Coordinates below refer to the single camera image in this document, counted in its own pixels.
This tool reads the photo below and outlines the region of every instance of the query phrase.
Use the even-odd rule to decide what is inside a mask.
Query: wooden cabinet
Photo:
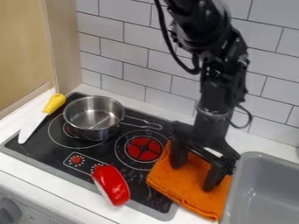
[[[0,118],[48,88],[80,84],[74,1],[0,1]]]

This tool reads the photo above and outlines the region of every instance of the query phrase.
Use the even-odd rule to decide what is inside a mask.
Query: white countertop
[[[126,107],[144,111],[168,120],[179,120],[180,122],[190,124],[194,121],[194,118],[191,116],[182,115],[83,84],[77,87],[74,92],[82,92],[88,95],[109,96],[115,98]],[[30,117],[33,117],[37,111],[41,110],[52,93],[53,90],[43,93],[38,98],[2,119],[0,121],[0,143],[19,131],[22,125],[24,125]],[[297,148],[292,146],[253,136],[235,129],[229,130],[226,140],[239,153],[261,151],[299,163]],[[139,213],[126,206],[115,210],[108,206],[106,201],[100,195],[18,161],[13,157],[6,156],[3,153],[0,153],[0,170],[10,174],[10,178],[0,178],[1,185],[26,195],[26,197],[36,200],[39,203],[50,207],[52,210],[72,217],[79,223],[211,223],[183,208],[179,208],[175,218],[168,222],[153,219],[148,215]]]

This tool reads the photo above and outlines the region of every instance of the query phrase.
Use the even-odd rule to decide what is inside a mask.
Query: white tile wall
[[[257,22],[299,28],[299,1],[254,1],[249,19]]]
[[[284,29],[282,40],[278,47],[279,53],[285,53],[299,57],[299,31]]]
[[[299,147],[299,129],[288,125],[255,117],[250,133]]]
[[[243,104],[254,116],[259,116],[279,123],[285,123],[288,119],[291,105],[272,101],[248,94]]]
[[[299,1],[224,1],[251,48],[244,106],[255,118],[243,131],[299,146]],[[84,83],[193,115],[199,75],[188,74],[170,56],[153,0],[76,4]],[[165,17],[170,23],[170,15]],[[175,48],[191,67],[191,55]],[[233,122],[245,124],[247,115],[237,111]]]
[[[98,0],[76,0],[76,10],[99,15]]]
[[[268,78],[262,96],[299,105],[299,83]]]
[[[125,80],[119,80],[107,75],[101,76],[102,88],[119,95],[144,101],[145,87]]]
[[[173,76],[171,92],[175,95],[198,100],[200,97],[200,83],[194,80],[187,80],[177,76]]]
[[[123,22],[77,13],[79,32],[122,41]]]
[[[125,24],[124,41],[158,51],[168,52],[161,31],[136,24]]]
[[[299,58],[289,57],[273,52],[249,50],[250,72],[265,74],[290,81],[299,81]]]
[[[275,51],[282,34],[281,27],[238,19],[233,20],[233,26],[242,33],[248,46],[268,51]]]
[[[234,18],[246,19],[250,10],[252,0],[224,0]]]
[[[186,65],[192,67],[191,60],[180,58]],[[191,75],[183,70],[168,53],[149,51],[149,68],[168,74],[175,74],[188,79],[199,81],[199,75]]]
[[[251,95],[261,95],[266,76],[257,73],[247,73],[246,85]]]
[[[193,115],[195,101],[186,99],[182,96],[165,93],[153,88],[146,89],[146,102],[157,105],[158,107],[171,109],[173,111]]]
[[[163,12],[164,12],[164,16],[165,16],[165,23],[167,25],[167,27],[169,26],[169,24],[172,22],[172,17],[171,15],[168,13],[167,11],[167,7],[163,7]],[[160,29],[160,24],[159,24],[159,17],[157,15],[157,10],[156,10],[156,6],[153,5],[152,6],[152,13],[151,13],[151,27],[154,28],[158,28]]]
[[[119,61],[82,52],[80,62],[83,68],[122,78],[122,63]]]
[[[141,48],[139,46],[123,44],[104,38],[101,38],[101,55],[142,67],[146,67],[146,64],[148,62],[147,49]]]
[[[150,5],[130,0],[100,0],[100,16],[150,25]]]
[[[100,38],[79,33],[80,50],[100,54]]]
[[[289,117],[288,124],[299,128],[299,108],[294,107]]]
[[[101,74],[81,69],[82,82],[96,88],[101,87]]]
[[[171,75],[159,73],[144,67],[125,64],[124,79],[147,87],[170,91]]]

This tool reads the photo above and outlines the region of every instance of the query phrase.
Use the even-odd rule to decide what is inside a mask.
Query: white knife
[[[18,134],[17,142],[19,144],[24,144],[29,137],[33,134],[34,130],[44,121],[47,116],[50,116],[58,108],[60,108],[66,102],[66,97],[62,94],[54,94],[49,102],[45,105],[43,111],[37,114],[37,117],[32,121],[29,121]]]

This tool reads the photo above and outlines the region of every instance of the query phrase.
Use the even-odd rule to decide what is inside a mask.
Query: red toy pepper
[[[126,180],[114,166],[97,166],[93,179],[98,190],[113,206],[122,206],[131,198]]]

